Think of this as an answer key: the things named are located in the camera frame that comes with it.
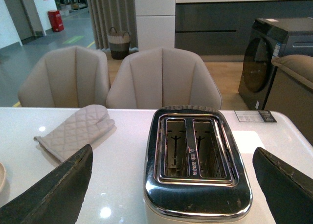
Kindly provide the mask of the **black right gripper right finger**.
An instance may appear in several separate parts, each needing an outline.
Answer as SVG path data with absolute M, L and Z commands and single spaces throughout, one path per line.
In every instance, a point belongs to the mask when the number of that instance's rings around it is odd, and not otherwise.
M 277 224 L 313 222 L 313 179 L 264 148 L 252 159 L 257 181 Z

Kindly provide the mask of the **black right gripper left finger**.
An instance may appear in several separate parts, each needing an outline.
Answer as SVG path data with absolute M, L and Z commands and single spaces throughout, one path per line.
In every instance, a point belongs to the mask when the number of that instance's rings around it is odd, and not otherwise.
M 87 144 L 57 168 L 1 207 L 2 224 L 76 223 L 91 178 L 92 147 Z

